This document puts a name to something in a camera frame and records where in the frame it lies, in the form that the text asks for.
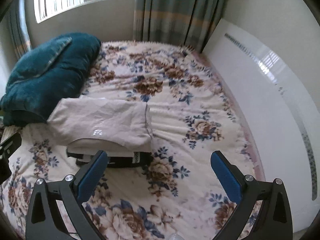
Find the beige garment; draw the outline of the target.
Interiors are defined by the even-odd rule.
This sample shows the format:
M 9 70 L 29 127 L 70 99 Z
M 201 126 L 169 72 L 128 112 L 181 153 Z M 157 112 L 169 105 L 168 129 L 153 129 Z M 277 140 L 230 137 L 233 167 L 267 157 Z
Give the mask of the beige garment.
M 145 102 L 87 96 L 62 99 L 47 124 L 55 142 L 69 153 L 94 155 L 102 150 L 129 157 L 151 152 L 151 115 Z

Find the teal plush blanket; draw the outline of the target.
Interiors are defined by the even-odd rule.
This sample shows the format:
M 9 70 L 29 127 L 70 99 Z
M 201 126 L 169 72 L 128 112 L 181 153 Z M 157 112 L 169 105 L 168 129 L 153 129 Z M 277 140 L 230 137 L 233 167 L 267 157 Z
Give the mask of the teal plush blanket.
M 45 123 L 61 99 L 77 98 L 100 46 L 93 35 L 68 33 L 24 54 L 1 98 L 4 125 Z

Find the left green curtain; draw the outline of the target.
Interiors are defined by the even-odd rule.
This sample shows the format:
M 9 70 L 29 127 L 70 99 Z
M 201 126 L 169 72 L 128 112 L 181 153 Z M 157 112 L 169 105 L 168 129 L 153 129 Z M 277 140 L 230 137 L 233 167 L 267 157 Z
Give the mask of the left green curtain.
M 19 60 L 32 50 L 25 17 L 25 0 L 14 0 L 8 10 L 9 30 L 15 54 Z

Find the black and white clothes pile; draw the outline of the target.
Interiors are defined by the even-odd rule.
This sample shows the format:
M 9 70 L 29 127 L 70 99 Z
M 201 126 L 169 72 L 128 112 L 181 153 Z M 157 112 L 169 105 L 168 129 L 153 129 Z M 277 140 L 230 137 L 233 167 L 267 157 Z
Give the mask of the black and white clothes pile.
M 110 168 L 142 167 L 153 161 L 148 145 L 130 148 L 106 140 L 79 139 L 71 142 L 66 148 L 67 156 L 75 158 L 78 166 L 89 163 L 98 151 L 107 153 Z

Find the white glossy headboard panel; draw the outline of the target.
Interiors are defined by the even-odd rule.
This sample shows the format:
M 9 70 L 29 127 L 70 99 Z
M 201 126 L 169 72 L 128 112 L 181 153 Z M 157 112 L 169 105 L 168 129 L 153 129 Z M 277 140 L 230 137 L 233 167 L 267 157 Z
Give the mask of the white glossy headboard panel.
M 310 94 L 270 48 L 221 20 L 203 50 L 249 133 L 257 178 L 280 178 L 293 229 L 319 212 L 319 111 Z

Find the floral fleece bed blanket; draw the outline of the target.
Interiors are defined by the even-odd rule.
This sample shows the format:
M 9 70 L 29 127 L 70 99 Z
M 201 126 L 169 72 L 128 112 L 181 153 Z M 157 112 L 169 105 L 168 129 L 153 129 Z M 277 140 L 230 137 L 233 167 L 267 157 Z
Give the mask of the floral fleece bed blanket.
M 254 173 L 249 141 L 218 78 L 189 48 L 105 42 L 84 94 L 145 101 L 150 165 L 110 168 L 84 204 L 107 239 L 212 239 L 235 209 L 210 167 L 220 150 Z

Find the green striped curtain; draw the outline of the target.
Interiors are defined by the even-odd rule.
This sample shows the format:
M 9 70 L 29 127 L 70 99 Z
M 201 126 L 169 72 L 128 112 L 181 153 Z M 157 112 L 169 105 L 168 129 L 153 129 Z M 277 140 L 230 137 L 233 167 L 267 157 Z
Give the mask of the green striped curtain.
M 221 19 L 226 0 L 135 0 L 133 39 L 190 46 L 198 52 Z

